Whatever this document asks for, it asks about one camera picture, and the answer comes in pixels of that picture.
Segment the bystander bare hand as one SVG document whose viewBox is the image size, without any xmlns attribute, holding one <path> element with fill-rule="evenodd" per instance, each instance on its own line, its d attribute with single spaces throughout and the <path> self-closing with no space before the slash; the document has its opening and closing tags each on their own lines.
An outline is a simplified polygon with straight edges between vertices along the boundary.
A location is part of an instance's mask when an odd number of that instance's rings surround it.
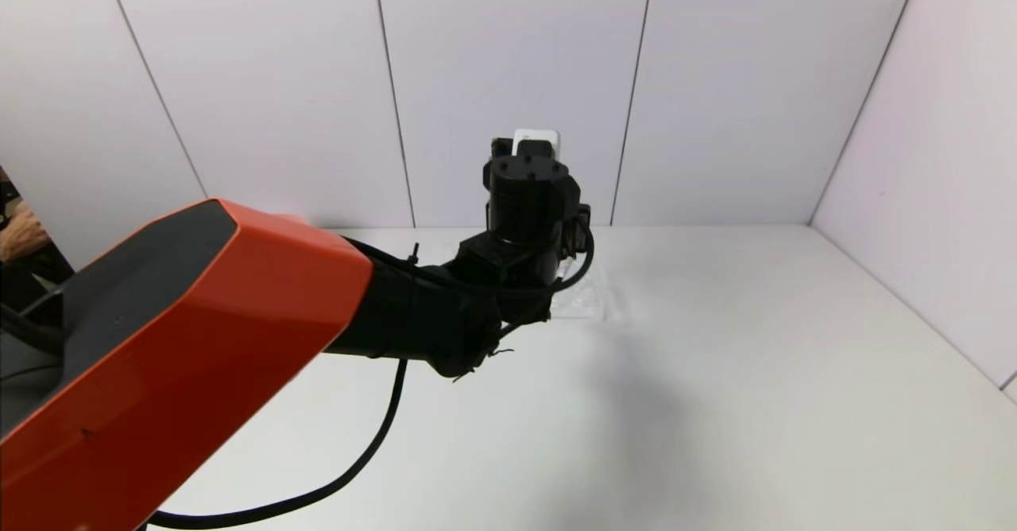
<svg viewBox="0 0 1017 531">
<path fill-rule="evenodd" d="M 1 231 L 1 260 L 3 263 L 17 262 L 41 252 L 52 242 L 29 203 L 19 199 L 12 209 L 10 222 Z"/>
</svg>

